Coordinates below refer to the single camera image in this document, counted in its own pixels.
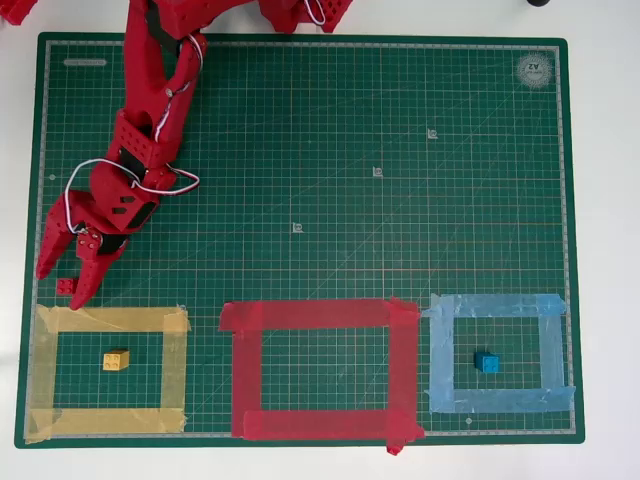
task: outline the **red tape square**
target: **red tape square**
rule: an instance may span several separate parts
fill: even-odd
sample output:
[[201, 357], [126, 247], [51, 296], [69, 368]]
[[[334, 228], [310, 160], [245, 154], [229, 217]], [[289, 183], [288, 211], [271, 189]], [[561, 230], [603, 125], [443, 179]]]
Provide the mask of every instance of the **red tape square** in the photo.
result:
[[[386, 440], [397, 455], [425, 435], [417, 424], [420, 311], [386, 300], [294, 300], [225, 305], [220, 330], [233, 332], [231, 435], [247, 440]], [[389, 402], [386, 410], [261, 408], [262, 332], [389, 327]]]

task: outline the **white table surface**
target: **white table surface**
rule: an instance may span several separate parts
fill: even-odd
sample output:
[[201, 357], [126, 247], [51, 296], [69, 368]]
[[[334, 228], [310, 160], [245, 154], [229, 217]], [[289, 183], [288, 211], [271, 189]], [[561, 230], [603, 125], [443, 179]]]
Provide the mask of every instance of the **white table surface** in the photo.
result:
[[[0, 26], [0, 477], [640, 477], [640, 319], [634, 307], [640, 297], [637, 0], [551, 0], [541, 9], [525, 0], [354, 0], [336, 31], [546, 36], [569, 42], [585, 444], [417, 447], [406, 448], [399, 457], [382, 447], [16, 450], [37, 36], [42, 31], [122, 32], [127, 4], [40, 0], [21, 27]], [[228, 12], [207, 31], [271, 29], [252, 5]]]

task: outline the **tape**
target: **tape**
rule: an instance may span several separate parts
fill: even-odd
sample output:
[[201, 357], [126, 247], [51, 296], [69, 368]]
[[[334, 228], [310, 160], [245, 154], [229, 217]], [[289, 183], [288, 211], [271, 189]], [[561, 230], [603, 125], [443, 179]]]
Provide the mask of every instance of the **tape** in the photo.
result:
[[[445, 295], [452, 298], [454, 316], [464, 318], [537, 317], [562, 315], [566, 305], [557, 294]], [[433, 306], [422, 312], [431, 316]]]
[[[169, 308], [36, 306], [27, 406], [27, 444], [55, 435], [157, 434], [184, 430], [187, 312]], [[54, 408], [56, 354], [61, 332], [164, 333], [161, 408]]]
[[[575, 387], [564, 386], [562, 321], [566, 305], [559, 295], [432, 295], [422, 311], [430, 323], [430, 413], [540, 413], [567, 411]], [[538, 317], [539, 389], [454, 390], [455, 317]]]
[[456, 390], [453, 413], [546, 413], [571, 408], [575, 387]]
[[562, 319], [559, 316], [538, 317], [540, 332], [540, 385], [542, 388], [564, 386], [562, 356]]
[[51, 333], [58, 332], [186, 332], [187, 314], [180, 307], [47, 308], [36, 306]]
[[180, 408], [54, 408], [34, 409], [30, 415], [40, 441], [54, 435], [179, 433], [185, 424]]
[[452, 296], [431, 296], [429, 335], [429, 411], [453, 413], [453, 308]]
[[[425, 435], [416, 421], [418, 321], [397, 299], [239, 302], [225, 305], [220, 330], [233, 332], [231, 435], [248, 440], [386, 440], [397, 455]], [[389, 327], [386, 410], [261, 409], [262, 330]]]

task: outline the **yellow cube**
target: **yellow cube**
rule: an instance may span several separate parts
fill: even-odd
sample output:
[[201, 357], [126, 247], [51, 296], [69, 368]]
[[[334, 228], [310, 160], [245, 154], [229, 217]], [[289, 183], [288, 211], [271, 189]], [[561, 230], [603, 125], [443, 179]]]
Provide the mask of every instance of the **yellow cube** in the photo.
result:
[[109, 372], [118, 372], [129, 366], [128, 350], [111, 350], [104, 354], [102, 369]]

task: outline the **yellow masking tape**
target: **yellow masking tape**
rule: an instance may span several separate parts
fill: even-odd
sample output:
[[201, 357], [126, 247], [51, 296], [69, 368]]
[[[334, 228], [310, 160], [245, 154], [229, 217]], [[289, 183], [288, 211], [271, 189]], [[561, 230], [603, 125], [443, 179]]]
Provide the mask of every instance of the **yellow masking tape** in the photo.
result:
[[[179, 433], [184, 430], [187, 312], [169, 308], [36, 307], [27, 443], [53, 435]], [[59, 332], [163, 332], [162, 408], [53, 408]]]
[[185, 424], [180, 408], [56, 408], [30, 414], [40, 428], [30, 443], [53, 435], [180, 433]]
[[36, 307], [52, 333], [57, 332], [186, 332], [187, 312], [180, 307], [81, 308]]

